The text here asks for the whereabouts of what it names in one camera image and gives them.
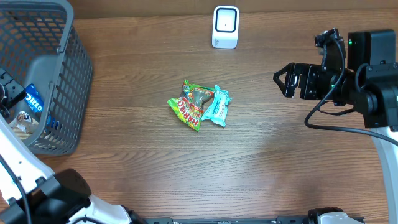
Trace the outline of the blue Oreo cookie pack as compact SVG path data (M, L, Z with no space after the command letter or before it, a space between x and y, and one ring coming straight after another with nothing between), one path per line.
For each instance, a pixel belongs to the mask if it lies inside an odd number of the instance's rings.
M36 117L40 118L44 109L44 100L42 99L40 93L37 91L33 83L27 85L25 92L25 102L36 115ZM47 125L49 125L51 128L58 129L59 124L59 121L57 121L51 115L48 116Z

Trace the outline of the brown clear snack bag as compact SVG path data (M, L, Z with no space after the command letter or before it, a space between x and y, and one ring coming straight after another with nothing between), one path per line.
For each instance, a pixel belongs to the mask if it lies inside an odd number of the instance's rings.
M12 129L18 128L23 133L32 134L37 129L39 123L25 111L20 111L9 125Z

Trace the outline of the teal snack packet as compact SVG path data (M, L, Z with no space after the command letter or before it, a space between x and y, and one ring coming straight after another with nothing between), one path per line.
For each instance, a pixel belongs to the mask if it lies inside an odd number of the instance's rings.
M215 85L215 94L213 102L204 112L201 120L210 120L214 124L222 127L226 126L226 117L228 114L228 105L232 101L228 90L222 90L218 85Z

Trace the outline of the green Haribo gummy bag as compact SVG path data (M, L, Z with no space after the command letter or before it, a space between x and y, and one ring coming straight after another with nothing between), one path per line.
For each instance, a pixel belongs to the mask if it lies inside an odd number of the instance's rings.
M180 96L169 99L167 103L180 121L195 131L199 131L201 118L204 114L203 105L212 99L214 94L214 88L204 87L184 80Z

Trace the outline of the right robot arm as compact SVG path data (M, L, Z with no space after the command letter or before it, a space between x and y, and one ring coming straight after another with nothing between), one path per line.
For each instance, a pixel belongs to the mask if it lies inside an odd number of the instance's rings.
M376 147L387 196L389 223L397 223L397 62L396 33L392 29L350 32L345 40L338 29L314 37L322 55L319 65L289 63L273 80L287 98L300 88L304 100L316 100L304 124L312 129L371 136ZM351 105L339 115L357 112L364 129L311 124L321 107Z

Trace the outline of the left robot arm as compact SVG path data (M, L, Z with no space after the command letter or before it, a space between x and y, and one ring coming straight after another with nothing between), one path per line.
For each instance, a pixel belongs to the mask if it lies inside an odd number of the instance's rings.
M4 223L145 223L134 210L94 196L74 169L55 173L1 118L1 194Z

